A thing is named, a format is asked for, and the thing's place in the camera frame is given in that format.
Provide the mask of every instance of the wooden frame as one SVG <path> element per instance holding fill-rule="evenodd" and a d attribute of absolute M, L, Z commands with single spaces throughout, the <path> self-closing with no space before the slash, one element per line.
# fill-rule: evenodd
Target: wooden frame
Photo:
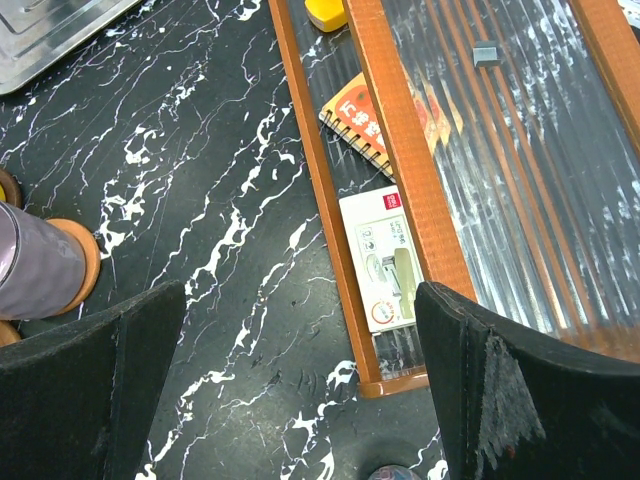
<path fill-rule="evenodd" d="M 358 281 L 347 243 L 347 234 L 342 223 L 338 200 L 329 173 L 329 164 L 318 130 L 317 116 L 311 103 L 307 78 L 300 62 L 300 52 L 296 44 L 287 0 L 269 0 L 269 7 L 275 24 L 285 73 L 289 79 L 289 89 L 311 174 L 311 183 L 318 202 L 329 256 L 336 275 L 342 309 L 360 376 L 360 393 L 365 398 L 374 398 L 426 387 L 429 383 L 424 368 L 416 369 L 410 375 L 400 378 L 382 380 L 358 290 Z"/>
<path fill-rule="evenodd" d="M 407 114 L 414 112 L 413 100 L 408 88 L 398 88 L 404 74 L 381 0 L 344 2 L 423 273 L 475 300 L 431 153 L 417 115 Z M 640 46 L 615 0 L 569 2 L 640 155 Z M 427 386 L 424 369 L 393 380 L 381 379 L 287 0 L 269 0 L 269 4 L 360 374 L 360 391 L 370 398 Z"/>

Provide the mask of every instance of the orange coaster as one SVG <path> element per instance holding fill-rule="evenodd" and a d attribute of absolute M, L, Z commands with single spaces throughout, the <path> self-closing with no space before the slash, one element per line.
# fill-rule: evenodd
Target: orange coaster
<path fill-rule="evenodd" d="M 19 342 L 20 334 L 9 322 L 0 320 L 0 347 Z"/>
<path fill-rule="evenodd" d="M 20 185 L 6 170 L 0 168 L 0 186 L 4 190 L 5 202 L 14 207 L 22 208 L 22 193 Z"/>
<path fill-rule="evenodd" d="M 84 274 L 84 282 L 80 287 L 80 291 L 71 300 L 71 303 L 64 307 L 58 315 L 66 313 L 69 310 L 73 310 L 80 305 L 89 296 L 93 287 L 98 280 L 98 273 L 100 273 L 100 249 L 98 248 L 98 242 L 93 237 L 92 233 L 78 222 L 73 220 L 66 220 L 63 218 L 50 218 L 47 220 L 54 227 L 58 227 L 63 232 L 68 233 L 75 238 L 84 252 L 84 258 L 87 263 L 87 268 Z"/>

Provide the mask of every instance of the spiral notebook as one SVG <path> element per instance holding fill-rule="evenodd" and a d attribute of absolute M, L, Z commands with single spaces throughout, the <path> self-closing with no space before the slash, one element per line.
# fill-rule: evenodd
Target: spiral notebook
<path fill-rule="evenodd" d="M 423 90 L 427 93 L 426 102 L 422 93 L 416 89 L 405 72 L 409 91 L 420 119 L 429 149 L 433 153 L 438 141 L 447 146 L 451 135 L 451 125 L 435 96 L 433 87 L 421 76 Z M 451 107 L 456 128 L 462 131 L 462 117 L 453 105 L 448 91 L 445 89 L 447 101 Z M 373 108 L 373 102 L 367 89 L 364 74 L 360 73 L 335 95 L 320 112 L 320 120 L 347 141 L 364 158 L 383 172 L 391 181 L 393 170 L 389 155 L 384 145 L 380 125 Z"/>

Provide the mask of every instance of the countertop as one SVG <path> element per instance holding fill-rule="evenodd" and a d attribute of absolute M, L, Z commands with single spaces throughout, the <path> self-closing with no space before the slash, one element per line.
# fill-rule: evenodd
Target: countertop
<path fill-rule="evenodd" d="M 300 28 L 321 72 L 334 44 Z M 103 258 L 79 309 L 24 335 L 184 282 L 138 480 L 366 478 L 387 463 L 444 478 L 427 390 L 358 396 L 265 1 L 149 0 L 0 105 L 0 165 L 27 210 L 81 222 Z"/>

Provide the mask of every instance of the stainless steel tray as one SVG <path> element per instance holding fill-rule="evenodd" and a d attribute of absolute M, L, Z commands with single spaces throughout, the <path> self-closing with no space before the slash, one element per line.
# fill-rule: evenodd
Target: stainless steel tray
<path fill-rule="evenodd" d="M 0 0 L 0 95 L 20 88 L 140 0 Z"/>

